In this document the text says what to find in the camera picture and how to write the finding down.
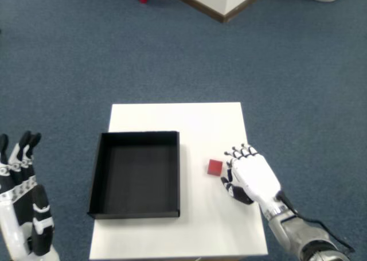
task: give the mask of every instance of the gray carpet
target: gray carpet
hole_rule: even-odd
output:
[[[62,260],[88,259],[112,103],[232,101],[298,210],[366,259],[366,11],[366,0],[258,0],[223,25],[178,0],[0,0],[0,133],[43,134],[35,167]],[[255,260],[294,260],[266,235],[270,255]]]

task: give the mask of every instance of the black tray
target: black tray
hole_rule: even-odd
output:
[[[88,214],[179,217],[179,132],[102,133]]]

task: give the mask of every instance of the robotic arm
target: robotic arm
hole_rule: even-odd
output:
[[[331,233],[322,222],[307,219],[293,208],[269,164],[252,146],[233,147],[225,154],[231,158],[227,162],[228,178],[221,178],[224,187],[236,200],[245,204],[259,203],[272,232],[287,252],[300,261],[350,261],[330,236],[349,252],[354,249]]]

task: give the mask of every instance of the white table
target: white table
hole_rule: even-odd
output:
[[[226,149],[246,142],[241,104],[112,106],[109,132],[169,130],[180,136],[181,216],[95,220],[90,259],[267,254],[259,206],[232,199],[206,173],[209,159],[224,161]]]

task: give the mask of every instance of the red cube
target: red cube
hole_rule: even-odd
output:
[[[222,162],[211,159],[208,166],[208,174],[220,176],[222,173]]]

